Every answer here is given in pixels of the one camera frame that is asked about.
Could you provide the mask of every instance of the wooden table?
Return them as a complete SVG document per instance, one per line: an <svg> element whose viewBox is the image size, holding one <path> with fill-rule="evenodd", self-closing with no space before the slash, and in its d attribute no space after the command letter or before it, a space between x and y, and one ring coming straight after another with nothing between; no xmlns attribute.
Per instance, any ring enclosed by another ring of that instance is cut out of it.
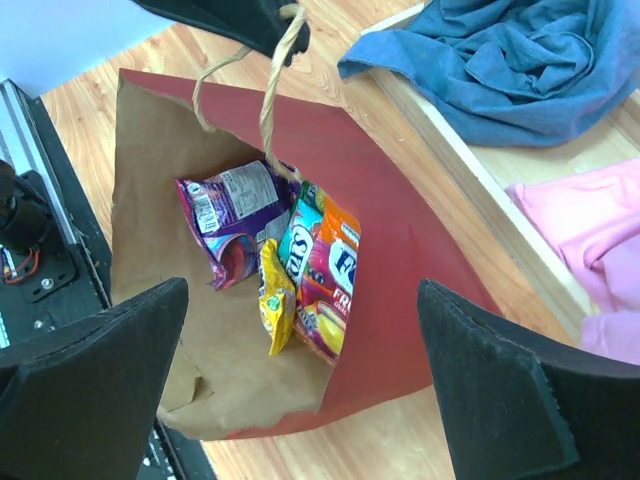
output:
<svg viewBox="0 0 640 480"><path fill-rule="evenodd" d="M307 54L282 76L279 92L344 108L412 181L460 244L505 315L569 343L512 259L492 237L429 148L367 76L344 83L335 65L364 28L415 0L303 0L312 31ZM121 67L197 78L237 44L184 25L147 40L43 99L80 181L111 239L117 72ZM212 81L264 89L269 59L250 54ZM209 442L217 475L227 479L438 479L453 477L432 388L325 428L279 438Z"/></svg>

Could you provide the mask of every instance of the yellow snack package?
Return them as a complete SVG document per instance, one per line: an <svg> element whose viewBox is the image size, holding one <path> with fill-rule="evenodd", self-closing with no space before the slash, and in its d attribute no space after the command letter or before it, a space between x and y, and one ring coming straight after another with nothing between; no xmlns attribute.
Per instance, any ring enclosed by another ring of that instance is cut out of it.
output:
<svg viewBox="0 0 640 480"><path fill-rule="evenodd" d="M278 259L278 242L267 239L260 249L260 318L271 336L269 355L277 355L291 337L296 291Z"/></svg>

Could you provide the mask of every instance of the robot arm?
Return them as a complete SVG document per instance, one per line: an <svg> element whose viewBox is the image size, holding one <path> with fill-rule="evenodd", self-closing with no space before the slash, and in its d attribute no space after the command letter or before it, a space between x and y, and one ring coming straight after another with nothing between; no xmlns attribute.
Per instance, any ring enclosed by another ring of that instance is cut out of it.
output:
<svg viewBox="0 0 640 480"><path fill-rule="evenodd" d="M133 0L156 15L236 40L272 57L289 26L278 14L280 7L296 0ZM305 25L286 65L293 55L309 47L310 31Z"/></svg>

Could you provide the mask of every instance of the screw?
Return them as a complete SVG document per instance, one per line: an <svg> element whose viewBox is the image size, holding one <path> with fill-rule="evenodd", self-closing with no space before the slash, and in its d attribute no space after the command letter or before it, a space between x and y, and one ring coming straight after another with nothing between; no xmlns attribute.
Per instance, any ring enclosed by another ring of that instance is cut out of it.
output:
<svg viewBox="0 0 640 480"><path fill-rule="evenodd" d="M44 278L40 282L40 286L45 290L51 290L53 288L53 280L50 278Z"/></svg>

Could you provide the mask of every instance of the blue cloth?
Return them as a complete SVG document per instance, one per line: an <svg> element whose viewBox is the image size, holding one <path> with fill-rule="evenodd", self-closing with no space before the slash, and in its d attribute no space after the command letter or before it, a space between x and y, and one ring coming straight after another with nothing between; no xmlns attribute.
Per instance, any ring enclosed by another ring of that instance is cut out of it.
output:
<svg viewBox="0 0 640 480"><path fill-rule="evenodd" d="M342 78L411 80L470 144L552 146L636 88L640 0L433 0L404 30L364 35Z"/></svg>

